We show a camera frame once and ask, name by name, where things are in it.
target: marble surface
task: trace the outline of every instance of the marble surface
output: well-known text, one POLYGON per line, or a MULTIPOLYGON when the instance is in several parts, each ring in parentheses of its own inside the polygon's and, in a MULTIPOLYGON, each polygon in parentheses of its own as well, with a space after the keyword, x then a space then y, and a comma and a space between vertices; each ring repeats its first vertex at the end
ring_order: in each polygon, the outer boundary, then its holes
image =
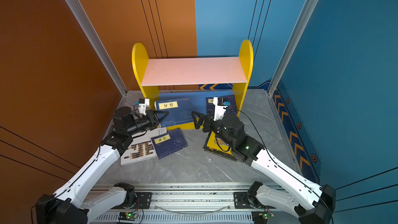
MULTIPOLYGON (((129 91, 125 106, 133 107, 142 98, 140 91, 129 91)), ((256 125, 267 148, 283 163, 292 167, 292 160, 282 140, 273 115, 271 105, 263 89, 249 89, 242 107, 256 125)), ((260 141, 251 122, 244 114, 240 116, 248 135, 260 141)), ((118 182, 137 183, 199 183, 199 182, 272 182, 263 173, 244 163, 202 150, 207 134, 201 130, 183 130, 188 147, 162 159, 151 158, 141 162, 121 166, 120 159, 103 174, 97 185, 110 185, 118 182)))

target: robotic arm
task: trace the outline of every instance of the robotic arm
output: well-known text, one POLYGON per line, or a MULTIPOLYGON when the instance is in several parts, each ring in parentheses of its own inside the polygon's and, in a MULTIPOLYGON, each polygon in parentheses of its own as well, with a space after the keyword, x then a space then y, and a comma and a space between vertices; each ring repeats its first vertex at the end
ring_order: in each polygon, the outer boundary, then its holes
POLYGON ((264 143, 245 133, 244 124, 235 114, 223 116, 225 101, 221 97, 213 100, 220 106, 218 112, 216 106, 214 116, 192 112, 195 128, 203 126, 203 132, 210 132, 209 136, 214 132, 231 148, 239 162, 266 174, 290 193, 272 190, 255 182, 248 191, 251 205, 255 208, 266 205, 279 208, 296 216, 302 224, 328 224, 335 208, 336 191, 329 185, 311 182, 279 161, 264 143))
POLYGON ((127 183, 118 183, 107 193, 83 203, 98 179, 130 146, 134 138, 132 135, 157 128, 168 112, 147 110, 137 119, 133 115, 130 107, 116 110, 111 133, 102 140, 90 160, 53 195, 43 195, 37 201, 35 206, 38 224, 90 223, 114 206, 124 204, 129 208, 135 204, 137 196, 134 186, 127 183))

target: black line on wall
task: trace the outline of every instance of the black line on wall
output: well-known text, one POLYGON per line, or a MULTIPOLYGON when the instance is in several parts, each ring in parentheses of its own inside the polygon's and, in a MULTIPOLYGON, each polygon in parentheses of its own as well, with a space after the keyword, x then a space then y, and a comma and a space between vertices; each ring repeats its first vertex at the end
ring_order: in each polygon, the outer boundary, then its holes
POLYGON ((252 24, 253 24, 254 13, 256 12, 256 5, 257 5, 257 0, 256 0, 256 3, 254 4, 253 16, 251 17, 251 24, 250 24, 248 39, 250 38, 251 26, 252 26, 252 24))
POLYGON ((263 4, 262 4, 261 10, 260 10, 260 16, 258 16, 258 22, 257 22, 257 26, 256 26, 256 32, 254 33, 253 44, 254 44, 254 41, 256 40, 258 24, 260 23, 260 18, 261 18, 261 13, 263 12, 264 2, 265 2, 265 0, 263 0, 263 4))
POLYGON ((159 17, 159 23, 160 23, 160 30, 162 31, 162 37, 163 37, 164 48, 166 49, 166 56, 167 56, 167 58, 168 58, 169 55, 167 54, 166 41, 165 41, 165 39, 164 39, 163 28, 162 28, 162 22, 160 21, 158 3, 156 2, 156 0, 155 0, 155 4, 156 4, 156 10, 158 11, 158 17, 159 17))
POLYGON ((14 161, 14 162, 17 162, 17 163, 20 163, 20 164, 26 165, 27 167, 31 167, 31 168, 33 168, 33 169, 37 169, 38 171, 44 172, 44 173, 46 173, 46 174, 49 174, 49 175, 52 175, 52 176, 58 177, 58 176, 56 176, 56 175, 53 175, 53 174, 51 174, 51 173, 45 172, 45 171, 43 171, 43 170, 41 170, 41 169, 38 169, 38 168, 35 168, 35 167, 33 167, 33 166, 27 165, 26 163, 19 162, 19 161, 17 161, 17 160, 14 160, 14 159, 12 159, 12 158, 10 158, 10 157, 6 157, 6 156, 4 156, 4 155, 2 155, 2 154, 0 154, 0 156, 1 156, 1 157, 8 158, 8 159, 10 159, 10 160, 12 160, 12 161, 14 161))
POLYGON ((382 190, 382 189, 392 188, 392 187, 395 187, 395 186, 398 186, 398 184, 394 184, 394 185, 390 185, 390 186, 387 186, 387 187, 383 187, 383 188, 375 189, 375 190, 372 190, 372 191, 368 191, 368 192, 365 192, 365 193, 353 195, 351 197, 346 197, 346 198, 343 198, 343 199, 339 199, 339 200, 336 200, 336 202, 337 201, 341 201, 341 200, 345 200, 345 199, 348 199, 348 198, 352 198, 352 197, 357 197, 357 196, 360 196, 360 195, 365 195, 365 194, 368 194, 368 193, 371 193, 371 192, 376 192, 376 191, 379 191, 379 190, 382 190))
POLYGON ((359 208, 372 207, 372 206, 387 204, 387 203, 391 203, 391 202, 398 202, 398 200, 393 200, 393 201, 388 201, 388 202, 381 202, 381 203, 376 203, 376 204, 371 204, 371 205, 366 205, 366 206, 361 206, 361 207, 356 207, 356 208, 349 208, 349 209, 339 210, 339 211, 335 211, 335 213, 348 211, 348 210, 353 210, 353 209, 359 209, 359 208))
POLYGON ((268 11, 269 11, 269 6, 271 5, 271 1, 272 1, 272 0, 269 0, 268 9, 267 9, 267 13, 266 13, 266 18, 264 19, 263 28, 262 28, 262 30, 261 30, 260 39, 258 40, 258 44, 257 44, 257 48, 256 48, 256 53, 254 54, 253 61, 254 61, 254 59, 256 58, 256 54, 257 54, 257 50, 258 50, 258 46, 260 45, 261 36, 262 36, 262 34, 263 34, 264 25, 266 24, 267 15, 268 15, 268 11))
POLYGON ((21 139, 25 140, 26 142, 28 142, 28 143, 31 143, 32 145, 34 145, 34 146, 36 146, 36 147, 39 147, 40 149, 42 149, 42 150, 44 150, 44 151, 46 151, 46 152, 48 152, 48 153, 50 153, 50 154, 52 154, 52 155, 56 156, 57 158, 60 158, 60 159, 64 160, 65 162, 67 162, 67 163, 70 163, 71 165, 73 165, 73 166, 76 166, 77 168, 79 168, 79 169, 80 169, 80 167, 79 167, 79 166, 77 166, 76 164, 73 164, 73 163, 71 163, 71 162, 69 162, 69 161, 67 161, 67 160, 63 159, 62 157, 55 155, 54 153, 52 153, 52 152, 50 152, 50 151, 48 151, 48 150, 44 149, 43 147, 40 147, 40 146, 38 146, 37 144, 35 144, 35 143, 33 143, 33 142, 30 142, 30 141, 29 141, 29 140, 27 140, 26 138, 23 138, 23 137, 21 137, 20 135, 18 135, 18 134, 16 134, 16 133, 14 133, 14 132, 12 132, 12 131, 10 131, 10 130, 8 130, 8 129, 6 129, 6 128, 2 127, 2 126, 0 126, 0 128, 2 128, 2 129, 4 129, 4 130, 6 130, 6 131, 7 131, 7 132, 9 132, 9 133, 12 133, 12 134, 14 134, 15 136, 17 136, 17 137, 19 137, 19 138, 21 138, 21 139))
POLYGON ((43 159, 43 158, 41 158, 41 157, 35 156, 35 155, 33 155, 32 153, 30 153, 30 152, 24 151, 23 149, 20 149, 20 148, 18 148, 18 147, 16 147, 16 146, 13 146, 12 144, 9 144, 9 143, 7 143, 7 142, 1 140, 1 139, 0 139, 0 142, 3 142, 3 143, 5 143, 5 144, 7 144, 7 145, 9 145, 9 146, 11 146, 11 147, 14 147, 14 148, 16 148, 16 149, 18 149, 18 150, 20 150, 20 151, 22 151, 22 152, 25 152, 25 153, 27 153, 27 154, 29 154, 29 155, 31 155, 31 156, 33 156, 33 157, 36 157, 36 158, 38 158, 38 159, 40 159, 40 160, 42 160, 42 161, 44 161, 44 162, 47 162, 47 163, 49 163, 49 164, 52 164, 53 166, 56 166, 56 167, 58 167, 58 168, 60 168, 60 169, 63 169, 64 171, 70 172, 70 171, 68 171, 67 169, 64 169, 64 168, 62 168, 62 167, 60 167, 60 166, 58 166, 58 165, 56 165, 56 164, 53 164, 52 162, 49 162, 49 161, 47 161, 47 160, 45 160, 45 159, 43 159))
POLYGON ((150 13, 151 13, 151 15, 152 15, 153 26, 155 27, 156 37, 158 38, 158 43, 159 43, 159 48, 160 48, 160 55, 161 55, 162 58, 163 58, 162 47, 160 46, 158 31, 156 30, 155 19, 153 18, 152 7, 151 7, 151 5, 150 5, 150 1, 149 1, 149 0, 148 0, 148 4, 149 4, 150 13))
POLYGON ((149 30, 150 38, 152 39, 153 49, 155 50, 155 55, 157 58, 158 54, 156 53, 155 43, 153 42, 152 33, 150 32, 148 18, 147 18, 147 14, 145 13, 144 3, 142 2, 142 0, 141 0, 141 4, 142 4, 142 9, 144 10, 145 19, 147 20, 148 30, 149 30))
POLYGON ((336 190, 338 190, 338 189, 341 189, 341 188, 344 188, 344 187, 347 187, 347 186, 350 186, 350 185, 353 185, 353 184, 355 184, 355 183, 362 182, 362 181, 364 181, 364 180, 366 180, 366 179, 369 179, 369 178, 372 178, 372 177, 379 176, 379 175, 381 175, 381 174, 384 174, 384 173, 387 173, 387 172, 393 171, 393 170, 395 170, 395 169, 398 169, 398 167, 395 167, 395 168, 392 168, 392 169, 386 170, 385 172, 381 172, 381 173, 379 173, 379 174, 375 174, 375 175, 373 175, 373 176, 371 176, 371 177, 367 177, 367 178, 361 179, 361 180, 359 180, 359 181, 356 181, 356 182, 353 182, 353 183, 350 183, 350 184, 347 184, 347 185, 341 186, 340 188, 337 188, 336 190))

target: blue wall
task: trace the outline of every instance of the blue wall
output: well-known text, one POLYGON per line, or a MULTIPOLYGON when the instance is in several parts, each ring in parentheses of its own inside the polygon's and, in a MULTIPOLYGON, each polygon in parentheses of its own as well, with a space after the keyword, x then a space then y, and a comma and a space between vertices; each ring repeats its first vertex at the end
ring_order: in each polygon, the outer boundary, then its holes
MULTIPOLYGON (((195 0, 198 56, 237 56, 242 41, 249 37, 249 31, 255 52, 269 2, 257 0, 256 4, 256 0, 195 0)), ((304 2, 271 1, 250 86, 259 86, 273 76, 304 2)))
MULTIPOLYGON (((398 166, 398 0, 319 0, 282 77, 338 188, 398 166)), ((337 199, 398 183, 398 169, 337 199)), ((336 211, 398 199, 398 187, 338 201, 336 211)), ((396 223, 398 203, 335 213, 337 223, 396 223)))

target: pink shelf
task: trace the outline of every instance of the pink shelf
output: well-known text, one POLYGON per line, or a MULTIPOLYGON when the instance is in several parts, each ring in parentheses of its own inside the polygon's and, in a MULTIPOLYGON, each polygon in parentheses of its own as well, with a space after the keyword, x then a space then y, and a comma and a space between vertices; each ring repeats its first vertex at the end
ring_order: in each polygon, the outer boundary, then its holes
POLYGON ((142 86, 246 83, 239 57, 149 59, 142 86))

